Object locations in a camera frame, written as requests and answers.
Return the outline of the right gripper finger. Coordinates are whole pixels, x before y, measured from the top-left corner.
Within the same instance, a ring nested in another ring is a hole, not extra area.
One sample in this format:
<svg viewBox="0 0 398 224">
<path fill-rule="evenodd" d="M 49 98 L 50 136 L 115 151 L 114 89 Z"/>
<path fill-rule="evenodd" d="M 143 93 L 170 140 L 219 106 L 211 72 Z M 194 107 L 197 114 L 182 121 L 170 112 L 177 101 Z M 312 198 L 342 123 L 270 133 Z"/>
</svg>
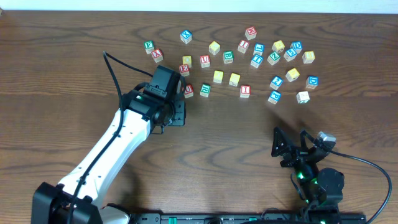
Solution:
<svg viewBox="0 0 398 224">
<path fill-rule="evenodd" d="M 279 127 L 274 128 L 271 156 L 278 157 L 291 153 L 294 146 L 292 140 Z"/>
<path fill-rule="evenodd" d="M 302 130 L 300 132 L 300 145 L 302 151 L 313 152 L 315 150 L 315 146 L 313 144 L 315 138 L 311 136 L 306 130 Z"/>
</svg>

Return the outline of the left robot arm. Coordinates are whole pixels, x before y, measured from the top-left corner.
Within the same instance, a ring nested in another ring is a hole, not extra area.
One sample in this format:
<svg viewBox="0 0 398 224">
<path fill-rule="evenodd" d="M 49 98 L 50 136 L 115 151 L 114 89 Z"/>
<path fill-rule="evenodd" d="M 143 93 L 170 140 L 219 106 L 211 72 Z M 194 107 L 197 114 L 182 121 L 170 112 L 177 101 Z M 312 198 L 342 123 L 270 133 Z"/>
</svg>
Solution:
<svg viewBox="0 0 398 224">
<path fill-rule="evenodd" d="M 131 214 L 103 205 L 123 165 L 155 127 L 185 124 L 184 77 L 159 65 L 148 83 L 121 97 L 109 128 L 88 155 L 56 185 L 42 183 L 32 200 L 32 223 L 131 223 Z"/>
</svg>

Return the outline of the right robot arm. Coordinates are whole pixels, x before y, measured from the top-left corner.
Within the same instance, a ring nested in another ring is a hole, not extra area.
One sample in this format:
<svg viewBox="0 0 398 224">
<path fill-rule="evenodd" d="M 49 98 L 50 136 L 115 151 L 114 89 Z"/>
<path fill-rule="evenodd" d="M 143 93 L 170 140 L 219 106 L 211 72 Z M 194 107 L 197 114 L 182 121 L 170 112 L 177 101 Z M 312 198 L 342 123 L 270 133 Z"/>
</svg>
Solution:
<svg viewBox="0 0 398 224">
<path fill-rule="evenodd" d="M 317 163 L 326 158 L 336 144 L 331 134 L 319 132 L 317 137 L 300 132 L 296 146 L 280 128 L 274 128 L 272 157 L 282 157 L 281 167 L 291 167 L 296 178 L 294 186 L 300 198 L 307 203 L 299 218 L 307 223 L 342 223 L 338 204 L 343 199 L 345 177 L 332 168 L 320 170 Z"/>
</svg>

